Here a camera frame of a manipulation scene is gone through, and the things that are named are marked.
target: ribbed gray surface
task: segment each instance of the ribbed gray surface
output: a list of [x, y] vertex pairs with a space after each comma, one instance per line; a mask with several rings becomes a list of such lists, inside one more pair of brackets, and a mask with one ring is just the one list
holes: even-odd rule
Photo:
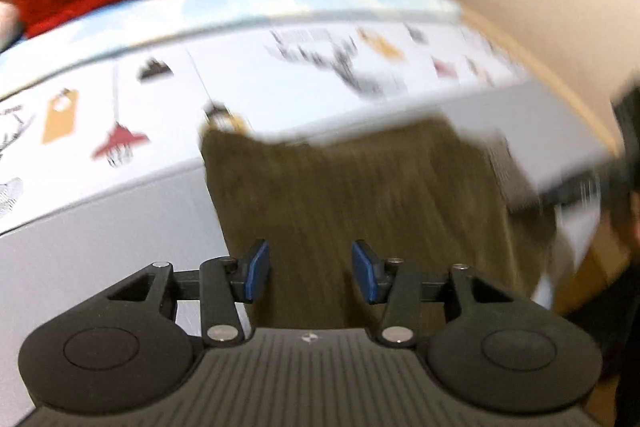
[[39, 409], [24, 427], [595, 427], [579, 409], [510, 419], [473, 409], [428, 378], [417, 357], [363, 330], [258, 330], [209, 351], [176, 393], [137, 412], [87, 418]]

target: olive brown fabric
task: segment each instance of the olive brown fabric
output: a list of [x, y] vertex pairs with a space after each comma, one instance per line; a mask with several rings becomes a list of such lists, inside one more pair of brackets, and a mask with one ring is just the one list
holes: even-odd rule
[[380, 315], [351, 281], [355, 239], [424, 271], [469, 264], [530, 295], [556, 235], [554, 216], [509, 215], [486, 148], [444, 120], [322, 147], [210, 130], [202, 156], [230, 254], [270, 243], [254, 326], [362, 327]]

